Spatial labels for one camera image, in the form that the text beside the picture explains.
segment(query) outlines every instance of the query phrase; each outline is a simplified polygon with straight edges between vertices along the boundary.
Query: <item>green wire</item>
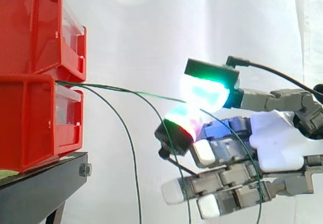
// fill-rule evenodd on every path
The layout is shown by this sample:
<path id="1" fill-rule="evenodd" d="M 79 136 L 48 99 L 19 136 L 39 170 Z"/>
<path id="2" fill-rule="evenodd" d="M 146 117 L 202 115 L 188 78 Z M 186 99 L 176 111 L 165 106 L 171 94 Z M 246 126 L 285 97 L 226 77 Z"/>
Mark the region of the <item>green wire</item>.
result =
<path id="1" fill-rule="evenodd" d="M 108 90 L 113 90 L 113 91 L 119 91 L 119 92 L 127 92 L 127 93 L 132 93 L 132 94 L 135 94 L 137 95 L 138 97 L 142 98 L 144 101 L 146 101 L 152 108 L 153 110 L 156 112 L 156 114 L 158 115 L 158 118 L 161 120 L 162 124 L 163 124 L 163 127 L 165 128 L 165 131 L 166 131 L 166 134 L 170 140 L 170 145 L 171 145 L 171 148 L 172 148 L 172 151 L 173 153 L 175 153 L 175 149 L 174 149 L 174 146 L 173 146 L 173 143 L 172 143 L 172 140 L 169 136 L 169 132 L 160 116 L 160 114 L 158 113 L 158 111 L 156 110 L 156 108 L 147 100 L 145 99 L 144 97 L 142 97 L 142 95 L 147 95 L 147 96 L 152 96 L 152 97 L 156 97 L 156 98 L 161 98 L 161 99 L 166 99 L 166 100 L 171 100 L 171 101 L 176 101 L 176 102 L 180 102 L 180 103 L 186 103 L 185 101 L 183 100 L 180 100 L 180 99 L 176 99 L 176 98 L 171 98 L 171 97 L 165 97 L 165 96 L 160 96 L 160 95 L 156 95 L 156 94 L 151 94 L 151 93 L 146 93 L 146 92 L 140 92 L 140 91 L 131 91 L 131 90 L 128 90 L 128 89 L 124 89 L 124 88 L 120 88 L 120 87 L 114 87 L 114 86 L 108 86 L 108 85 L 100 85 L 100 84 L 80 84 L 80 83 L 70 83 L 70 82 L 64 82 L 64 81 L 57 81 L 58 83 L 60 84 L 63 84 L 63 85 L 74 85 L 74 86 L 79 86 L 79 87 L 84 87 L 84 86 L 89 86 L 89 87 L 96 87 L 96 88 L 102 88 L 102 89 L 108 89 Z M 263 195 L 262 195 L 262 190 L 261 190 L 261 187 L 260 187 L 260 174 L 259 174 L 259 171 L 258 171 L 258 167 L 252 157 L 252 154 L 251 152 L 249 151 L 248 147 L 246 146 L 246 144 L 242 141 L 242 139 L 239 137 L 239 135 L 230 127 L 230 126 L 227 126 L 225 123 L 223 123 L 220 119 L 216 118 L 215 116 L 213 116 L 211 113 L 203 110 L 203 109 L 200 109 L 202 112 L 204 112 L 205 114 L 209 115 L 210 117 L 212 117 L 213 119 L 215 119 L 216 121 L 218 121 L 219 123 L 221 123 L 222 125 L 224 125 L 227 129 L 230 130 L 230 132 L 232 132 L 233 135 L 235 135 L 235 137 L 238 139 L 238 141 L 241 143 L 241 145 L 243 146 L 243 148 L 245 149 L 252 165 L 254 166 L 255 168 L 255 171 L 256 171 L 256 177 L 257 177 L 257 181 L 258 181 L 258 192 L 259 192 L 259 212 L 258 212 L 258 218 L 257 218 L 257 224 L 259 224 L 260 222 L 260 218 L 261 218 L 261 210 L 262 210 L 262 201 L 263 201 Z M 176 155 L 174 154 L 174 157 L 175 157 L 175 161 L 176 163 L 178 163 L 178 159 L 176 157 Z M 184 183 L 184 176 L 183 176 L 183 173 L 181 171 L 181 169 L 179 168 L 179 171 L 180 171 L 180 174 L 181 174 L 181 179 L 182 179 L 182 182 Z M 185 189 L 185 195 L 186 195 L 186 198 L 187 198 L 187 204 L 188 204 L 188 214 L 189 214 L 189 223 L 191 223 L 191 211 L 190 211 L 190 204 L 189 204 L 189 200 L 188 200 L 188 195 L 187 195 L 187 186 L 184 186 L 184 189 Z"/>
<path id="2" fill-rule="evenodd" d="M 156 113 L 156 115 L 158 116 L 159 120 L 161 121 L 164 129 L 165 129 L 165 132 L 167 134 L 167 137 L 170 141 L 170 145 L 171 145 L 171 149 L 173 151 L 173 154 L 174 154 L 174 157 L 175 157 L 175 162 L 177 164 L 179 164 L 179 161 L 178 161 L 178 158 L 177 156 L 175 155 L 175 148 L 174 148 L 174 145 L 173 145 L 173 142 L 172 142 L 172 139 L 170 137 L 170 134 L 169 134 L 169 131 L 162 119 L 162 117 L 160 116 L 159 112 L 157 111 L 157 109 L 146 99 L 144 98 L 142 95 L 140 95 L 139 93 L 135 92 L 135 91 L 131 91 L 131 90 L 128 90 L 128 89 L 124 89 L 124 88 L 119 88 L 119 87 L 113 87 L 113 86 L 107 86 L 107 85 L 99 85 L 99 84 L 81 84 L 81 83 L 71 83 L 71 82 L 65 82 L 65 81 L 57 81 L 57 83 L 59 84 L 62 84 L 62 85 L 71 85 L 71 86 L 78 86 L 78 87 L 81 87 L 81 88 L 85 88 L 85 89 L 88 89 L 88 90 L 91 90 L 89 88 L 87 88 L 87 86 L 89 87 L 96 87 L 96 88 L 101 88 L 101 89 L 108 89 L 108 90 L 113 90 L 113 91 L 119 91 L 119 92 L 127 92 L 127 93 L 132 93 L 138 97 L 140 97 L 142 100 L 144 100 Z M 98 93 L 96 93 L 94 90 L 91 90 L 93 93 L 95 93 L 97 96 L 99 96 L 101 99 L 104 99 L 102 96 L 100 96 Z M 178 167 L 179 169 L 179 172 L 180 172 L 180 175 L 181 175 L 181 179 L 182 179 L 182 182 L 184 184 L 184 190 L 185 190 L 185 196 L 186 196 L 186 199 L 187 199 L 187 206 L 188 206 L 188 218 L 189 218 L 189 224 L 192 223 L 192 216 L 191 216 L 191 208 L 190 208 L 190 203 L 189 203 L 189 198 L 188 198 L 188 190 L 187 190 L 187 186 L 185 185 L 185 181 L 184 181 L 184 175 L 183 175 L 183 172 L 182 170 L 180 169 L 180 167 Z M 136 187 L 137 187 L 137 195 L 138 195 L 138 205 L 140 204 L 140 198 L 139 198 L 139 185 L 138 185 L 138 180 L 137 180 L 137 174 L 136 174 L 136 170 L 135 170 L 135 177 L 136 177 Z"/>
<path id="3" fill-rule="evenodd" d="M 147 96 L 152 96 L 152 97 L 156 97 L 156 98 L 161 98 L 161 99 L 166 99 L 166 100 L 172 100 L 172 101 L 176 101 L 176 102 L 180 102 L 180 103 L 186 103 L 185 101 L 183 100 L 180 100 L 180 99 L 176 99 L 176 98 L 170 98 L 170 97 L 164 97 L 164 96 L 160 96 L 160 95 L 156 95 L 156 94 L 150 94 L 150 93 L 146 93 L 146 92 L 137 92 L 139 94 L 143 94 L 143 95 L 147 95 Z M 259 224 L 260 222 L 260 218 L 261 218 L 261 209 L 262 209 L 262 200 L 263 200 L 263 197 L 262 197 L 262 190 L 261 190 L 261 187 L 260 187 L 260 174 L 259 174 L 259 171 L 258 171 L 258 167 L 252 157 L 252 154 L 251 152 L 249 151 L 247 145 L 242 141 L 242 139 L 239 137 L 239 135 L 230 127 L 230 126 L 227 126 L 225 123 L 223 123 L 220 119 L 218 119 L 217 117 L 213 116 L 211 113 L 203 110 L 203 109 L 200 109 L 200 111 L 204 112 L 205 114 L 207 114 L 208 116 L 212 117 L 213 119 L 215 119 L 216 121 L 218 121 L 219 123 L 221 123 L 223 126 L 225 126 L 227 129 L 230 130 L 230 132 L 233 133 L 233 135 L 235 135 L 235 137 L 239 140 L 239 142 L 241 143 L 241 145 L 243 146 L 244 150 L 247 152 L 247 155 L 256 171 L 256 176 L 257 176 L 257 181 L 258 181 L 258 191 L 259 191 L 259 211 L 258 211 L 258 218 L 257 218 L 257 224 Z"/>
<path id="4" fill-rule="evenodd" d="M 93 89 L 90 89 L 90 88 L 88 88 L 86 86 L 78 85 L 78 87 L 84 88 L 84 89 L 87 89 L 87 90 L 91 91 L 96 96 L 98 96 L 100 99 L 102 99 L 108 106 L 110 106 L 110 108 L 115 112 L 115 114 L 120 119 L 122 125 L 124 126 L 124 128 L 125 128 L 125 130 L 127 132 L 127 135 L 128 135 L 129 141 L 130 141 L 130 146 L 131 146 L 131 151 L 132 151 L 132 157 L 133 157 L 133 164 L 134 164 L 135 182 L 136 182 L 136 191 L 137 191 L 137 200 L 138 200 L 139 223 L 142 224 L 141 200 L 140 200 L 140 191 L 139 191 L 137 160 L 136 160 L 135 148 L 134 148 L 133 141 L 132 141 L 132 138 L 130 136 L 130 132 L 128 130 L 128 127 L 127 127 L 126 123 L 124 122 L 124 120 L 122 119 L 122 117 L 120 116 L 120 114 L 117 112 L 117 110 L 103 96 L 101 96 L 99 93 L 97 93 Z"/>

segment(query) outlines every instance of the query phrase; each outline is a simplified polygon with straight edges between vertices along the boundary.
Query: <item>green led light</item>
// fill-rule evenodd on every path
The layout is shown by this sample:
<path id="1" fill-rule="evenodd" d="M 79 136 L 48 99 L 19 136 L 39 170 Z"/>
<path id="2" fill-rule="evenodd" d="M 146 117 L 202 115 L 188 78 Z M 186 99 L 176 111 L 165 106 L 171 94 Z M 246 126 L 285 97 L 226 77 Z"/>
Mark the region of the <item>green led light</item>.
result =
<path id="1" fill-rule="evenodd" d="M 183 77 L 182 92 L 188 103 L 210 112 L 221 109 L 230 93 L 221 82 L 189 75 Z"/>
<path id="2" fill-rule="evenodd" d="M 183 128 L 191 135 L 194 142 L 203 126 L 199 109 L 187 104 L 180 104 L 175 107 L 166 114 L 165 119 Z"/>

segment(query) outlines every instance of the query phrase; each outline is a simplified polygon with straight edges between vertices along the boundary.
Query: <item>red plastic bin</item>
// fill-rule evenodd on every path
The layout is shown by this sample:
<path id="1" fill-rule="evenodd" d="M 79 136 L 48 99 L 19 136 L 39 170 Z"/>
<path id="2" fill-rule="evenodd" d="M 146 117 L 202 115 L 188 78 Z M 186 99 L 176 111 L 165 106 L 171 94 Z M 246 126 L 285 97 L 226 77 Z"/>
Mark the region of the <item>red plastic bin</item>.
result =
<path id="1" fill-rule="evenodd" d="M 0 170 L 23 173 L 82 147 L 83 93 L 50 75 L 0 75 Z"/>
<path id="2" fill-rule="evenodd" d="M 64 0 L 0 0 L 0 74 L 86 78 L 86 28 Z"/>

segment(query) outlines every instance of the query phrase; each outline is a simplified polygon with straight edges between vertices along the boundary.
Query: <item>white backdrop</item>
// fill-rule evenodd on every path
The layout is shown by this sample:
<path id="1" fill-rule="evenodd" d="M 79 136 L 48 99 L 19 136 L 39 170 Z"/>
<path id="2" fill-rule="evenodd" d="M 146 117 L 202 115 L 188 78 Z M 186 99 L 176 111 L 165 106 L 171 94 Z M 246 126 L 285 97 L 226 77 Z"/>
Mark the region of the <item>white backdrop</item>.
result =
<path id="1" fill-rule="evenodd" d="M 311 23 L 315 24 L 311 18 L 315 15 L 320 21 L 320 17 L 317 11 L 304 14 L 304 0 L 67 1 L 88 29 L 87 81 L 91 83 L 180 97 L 180 77 L 188 57 L 224 64 L 228 55 L 274 67 L 300 81 L 310 80 L 309 84 L 316 76 L 319 80 L 315 62 L 320 53 L 315 50 L 312 61 L 303 59 L 302 53 L 311 55 L 307 43 L 313 35 Z M 240 80 L 242 87 L 259 90 L 293 87 L 251 68 L 241 69 Z M 134 140 L 143 223 L 188 223 L 186 204 L 167 206 L 160 191 L 179 173 L 158 157 L 159 143 L 153 136 L 158 118 L 134 96 L 100 93 L 125 118 Z M 162 115 L 174 106 L 151 100 Z M 249 114 L 232 109 L 216 116 Z M 86 93 L 84 125 L 83 150 L 89 152 L 93 174 L 67 201 L 63 223 L 138 223 L 132 156 L 121 123 L 100 99 Z M 190 156 L 180 160 L 194 168 Z M 320 223 L 323 178 L 314 180 L 315 195 L 278 197 L 264 204 L 261 223 Z M 192 206 L 193 223 L 202 223 L 194 201 Z M 257 211 L 254 207 L 204 223 L 255 223 Z"/>

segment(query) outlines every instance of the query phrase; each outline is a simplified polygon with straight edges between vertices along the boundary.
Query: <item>black metal bracket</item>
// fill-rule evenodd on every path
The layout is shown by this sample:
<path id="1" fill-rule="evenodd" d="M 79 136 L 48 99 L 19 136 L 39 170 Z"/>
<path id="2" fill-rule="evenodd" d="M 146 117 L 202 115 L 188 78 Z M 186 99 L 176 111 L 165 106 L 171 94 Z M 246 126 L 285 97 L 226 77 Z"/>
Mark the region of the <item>black metal bracket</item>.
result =
<path id="1" fill-rule="evenodd" d="M 74 152 L 67 157 L 30 173 L 0 180 L 0 223 L 37 224 L 53 213 L 56 215 L 87 180 L 80 174 L 80 168 L 88 163 L 87 152 Z"/>

